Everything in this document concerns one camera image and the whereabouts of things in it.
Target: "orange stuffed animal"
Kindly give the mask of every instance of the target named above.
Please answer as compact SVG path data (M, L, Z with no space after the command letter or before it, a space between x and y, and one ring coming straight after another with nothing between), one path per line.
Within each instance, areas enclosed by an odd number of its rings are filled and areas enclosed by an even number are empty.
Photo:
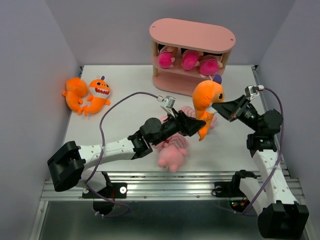
M87 101L91 102L91 106L84 106L84 115L98 113L104 105L110 105L111 102L107 97L110 95L111 90L109 85L104 81L105 77L93 80L89 85L90 96Z
M192 95L195 118L206 122L205 126L198 131L199 141L207 135L214 118L214 114L208 112L207 108L213 103L222 103L224 100L225 93L221 84L212 80L205 80L196 86Z
M62 95L65 97L66 104L72 111L82 114L83 108L79 104L84 103L82 98L88 94L86 82L79 77L74 77L66 81L65 89Z

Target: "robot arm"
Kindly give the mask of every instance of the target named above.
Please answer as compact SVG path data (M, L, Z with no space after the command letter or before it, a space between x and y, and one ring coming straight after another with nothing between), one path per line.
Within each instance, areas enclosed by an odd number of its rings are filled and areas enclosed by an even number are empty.
M206 124L202 120L188 117L182 110L176 111L173 108L175 99L171 96L165 98L159 96L157 100L168 113L163 123L158 118L149 118L133 135L107 143L105 146L76 145L75 141L66 142L47 161L54 190L62 192L75 186L83 187L85 176L88 175L90 168L98 163L101 165L117 160L143 158L153 152L151 145L155 146L176 133L191 137ZM104 186L96 184L94 189L99 191L107 187L106 184L108 183L104 180Z
M217 197L243 197L245 195L258 215L258 228L264 238L300 239L309 217L307 206L300 205L290 191L281 170L275 134L281 130L282 115L275 109L259 115L250 101L265 88L248 86L246 95L223 103L212 104L212 112L233 122L239 119L254 130L247 136L246 145L263 180L264 191L252 172L236 172L231 182L216 182Z

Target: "stuffed toy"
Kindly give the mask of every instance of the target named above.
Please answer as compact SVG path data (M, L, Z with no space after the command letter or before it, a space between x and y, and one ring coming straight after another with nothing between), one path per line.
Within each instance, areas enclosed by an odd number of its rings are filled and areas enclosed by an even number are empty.
M201 77L205 78L206 76L214 76L218 69L223 67L223 64L220 62L220 56L205 53L200 59L199 72Z
M199 56L202 56L204 53L202 51L195 51L195 50L182 48L181 54L182 54L181 66L183 67L183 69L189 71L200 64Z
M65 97L66 104L72 110L79 115L82 114L83 108L80 104L83 104L83 97L88 94L88 87L84 80L79 77L74 77L66 81L65 90L62 95Z
M199 141L205 138L214 119L214 113L210 112L213 109L210 106L214 103L222 103L224 100L224 88L220 83L213 80L205 80L195 87L192 94L195 118L206 122L205 126L198 131Z
M104 105L110 105L111 102L108 99L111 94L109 85L104 81L105 77L102 76L101 79L93 80L89 85L90 96L86 99L91 102L91 105L84 106L84 115L96 114L100 112Z
M162 44L158 44L159 56L158 56L158 64L163 69L173 68L172 64L176 59L178 48L174 46L165 46Z
M189 117L195 117L195 110L189 106L184 106L181 110ZM164 122L167 116L162 117L160 120ZM217 118L213 118L210 124L210 128L213 129L214 122ZM187 148L189 142L186 137L176 133L169 137L166 141L163 141L156 145L156 148L162 148L159 152L158 166L161 168L168 168L172 173L175 173L180 166L185 163L185 157L188 155Z

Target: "shelf top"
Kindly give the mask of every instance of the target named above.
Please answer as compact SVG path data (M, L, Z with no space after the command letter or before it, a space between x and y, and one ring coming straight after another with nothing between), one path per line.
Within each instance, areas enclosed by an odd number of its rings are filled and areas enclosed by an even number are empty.
M174 18L155 21L149 32L159 44L215 54L230 51L236 43L236 36L223 26Z

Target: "pink plush toy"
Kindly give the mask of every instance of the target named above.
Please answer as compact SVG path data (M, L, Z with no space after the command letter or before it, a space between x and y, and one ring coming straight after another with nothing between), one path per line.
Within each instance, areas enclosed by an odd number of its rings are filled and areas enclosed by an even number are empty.
M218 69L222 68L222 63L213 55L206 55L200 61L199 72L201 77L214 76Z
M195 118L195 110L189 106L184 106L181 110L189 117ZM162 117L160 120L165 121L167 116ZM213 117L210 128L213 129L214 122L217 117ZM168 168L170 172L175 173L180 166L185 163L185 157L188 155L187 148L189 142L187 138L176 133L169 137L166 141L159 143L156 148L162 148L159 152L158 166L161 168Z
M172 63L175 61L174 56L176 56L177 52L178 48L173 46L164 46L160 49L158 56L159 66L163 69L173 68L174 65Z
M181 66L187 71L198 66L199 56L202 56L204 54L202 51L195 51L190 49L182 49L181 51L183 51Z
M159 152L158 166L166 167L170 172L175 173L185 163L188 145L187 139L179 133L167 139L162 145L163 149Z

